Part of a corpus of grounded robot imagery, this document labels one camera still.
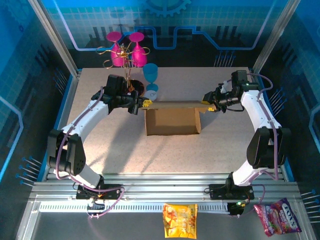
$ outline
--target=gray floor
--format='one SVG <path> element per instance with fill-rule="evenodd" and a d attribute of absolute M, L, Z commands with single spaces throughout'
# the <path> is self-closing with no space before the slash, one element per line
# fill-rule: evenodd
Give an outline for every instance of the gray floor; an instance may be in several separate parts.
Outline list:
<path fill-rule="evenodd" d="M 85 213 L 41 213 L 33 240 L 164 240 L 161 213 L 108 213 L 89 219 Z M 198 240 L 268 240 L 255 212 L 243 218 L 199 213 Z M 298 240 L 298 233 L 272 240 Z"/>
<path fill-rule="evenodd" d="M 159 101 L 202 100 L 219 83 L 246 67 L 161 67 L 156 84 Z M 123 75 L 122 68 L 84 68 L 69 121 L 88 105 L 109 74 Z M 132 69 L 133 79 L 147 85 L 141 68 Z M 115 109 L 84 142 L 87 164 L 97 173 L 229 173 L 246 160 L 254 134 L 247 112 L 201 113 L 199 135 L 146 136 L 144 112 L 137 116 Z"/>

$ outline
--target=candy bag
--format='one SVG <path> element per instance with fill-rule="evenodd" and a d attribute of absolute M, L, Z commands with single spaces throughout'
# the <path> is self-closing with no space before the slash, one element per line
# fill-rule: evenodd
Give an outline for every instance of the candy bag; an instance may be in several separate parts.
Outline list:
<path fill-rule="evenodd" d="M 197 239 L 198 205 L 163 206 L 163 224 L 165 238 Z"/>
<path fill-rule="evenodd" d="M 264 228 L 264 233 L 274 234 L 300 233 L 301 228 L 286 198 L 271 205 L 254 205 Z"/>

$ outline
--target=cardboard box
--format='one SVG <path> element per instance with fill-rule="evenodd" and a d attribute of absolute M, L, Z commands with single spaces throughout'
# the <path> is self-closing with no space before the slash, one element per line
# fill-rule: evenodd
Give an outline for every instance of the cardboard box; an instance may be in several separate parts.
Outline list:
<path fill-rule="evenodd" d="M 199 101 L 155 101 L 142 108 L 145 111 L 145 131 L 151 135 L 193 135 L 200 134 L 200 113 L 214 105 L 205 105 Z"/>

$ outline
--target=enclosure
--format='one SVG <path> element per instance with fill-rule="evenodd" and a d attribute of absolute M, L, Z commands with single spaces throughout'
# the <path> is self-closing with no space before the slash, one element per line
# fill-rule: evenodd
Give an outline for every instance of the enclosure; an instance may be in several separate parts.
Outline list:
<path fill-rule="evenodd" d="M 47 166 L 49 132 L 71 123 L 108 75 L 125 73 L 102 51 L 128 46 L 136 32 L 158 66 L 157 101 L 201 101 L 237 70 L 271 79 L 263 96 L 290 129 L 290 148 L 279 181 L 253 183 L 265 185 L 263 203 L 287 198 L 301 225 L 274 239 L 319 238 L 319 1 L 3 0 L 0 9 L 1 239 L 163 239 L 163 203 L 199 204 L 199 240 L 267 239 L 255 212 L 228 217 L 211 209 L 226 202 L 203 192 L 246 160 L 255 133 L 247 110 L 200 113 L 201 133 L 184 136 L 147 136 L 143 110 L 113 110 L 83 144 L 87 165 L 125 186 L 100 219 L 89 219 L 73 182 Z M 120 38 L 107 39 L 112 32 Z M 147 86 L 141 66 L 130 74 Z M 245 211 L 263 193 L 253 191 Z"/>

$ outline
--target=glass panel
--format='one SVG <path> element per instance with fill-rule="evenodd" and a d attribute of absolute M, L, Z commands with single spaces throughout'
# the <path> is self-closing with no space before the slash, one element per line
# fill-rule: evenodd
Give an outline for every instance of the glass panel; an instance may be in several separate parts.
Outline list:
<path fill-rule="evenodd" d="M 0 32 L 0 239 L 15 239 L 70 73 L 28 1 L 1 1 Z"/>
<path fill-rule="evenodd" d="M 261 71 L 274 83 L 267 95 L 275 118 L 292 132 L 288 162 L 293 177 L 301 193 L 315 189 L 317 195 L 320 192 L 317 177 L 320 174 L 319 13 L 319 1 L 301 1 Z M 318 238 L 319 226 L 314 224 Z"/>
<path fill-rule="evenodd" d="M 286 1 L 43 0 L 78 68 L 102 67 L 106 35 L 142 32 L 148 61 L 160 67 L 252 67 Z"/>

